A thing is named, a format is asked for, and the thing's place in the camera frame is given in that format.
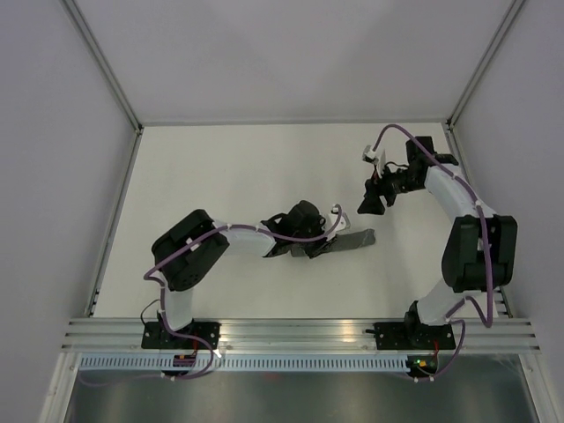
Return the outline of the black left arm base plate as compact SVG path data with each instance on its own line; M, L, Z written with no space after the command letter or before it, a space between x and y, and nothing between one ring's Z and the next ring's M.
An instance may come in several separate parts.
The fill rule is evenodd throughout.
M180 330L182 337L167 331L163 323L149 322L145 325L141 348L145 350L212 350L218 348L220 323L195 322Z

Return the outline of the grey cloth napkin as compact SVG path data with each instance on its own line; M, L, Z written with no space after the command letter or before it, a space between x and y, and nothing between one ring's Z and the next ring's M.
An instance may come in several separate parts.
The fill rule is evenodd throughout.
M366 228L358 232L346 232L338 236L337 242L333 245L329 253L361 249L376 243L375 230L373 228ZM306 244L300 243L293 245L290 249L290 254L292 257L307 257Z

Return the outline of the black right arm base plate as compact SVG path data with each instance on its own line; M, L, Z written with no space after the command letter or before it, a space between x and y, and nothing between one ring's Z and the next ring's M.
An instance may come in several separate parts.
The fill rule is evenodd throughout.
M409 327L400 322L375 323L367 330L375 338L379 351L454 351L456 340L452 326L416 324Z

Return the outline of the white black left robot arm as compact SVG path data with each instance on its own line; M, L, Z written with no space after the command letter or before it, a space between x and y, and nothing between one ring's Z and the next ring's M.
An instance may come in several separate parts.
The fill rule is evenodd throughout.
M349 227L339 204L322 215L306 200L255 225L215 220L203 209L191 212L153 243L154 266L144 274L144 280L160 286L162 339L174 349L190 343L193 288L221 257L274 258L300 247L307 257L315 258L327 252L338 233Z

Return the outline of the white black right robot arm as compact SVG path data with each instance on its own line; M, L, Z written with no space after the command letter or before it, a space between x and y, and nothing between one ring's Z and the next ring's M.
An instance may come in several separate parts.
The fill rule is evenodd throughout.
M374 167L365 182L357 212L382 215L400 194L426 190L449 217L451 229L441 260L440 281L415 300L401 323L377 323L372 329L379 348L453 350L452 317L466 304L491 327L494 289L513 275L518 225L498 214L478 197L463 176L454 155L438 153L431 137L405 143L407 162L390 165L375 147L367 146L362 159Z

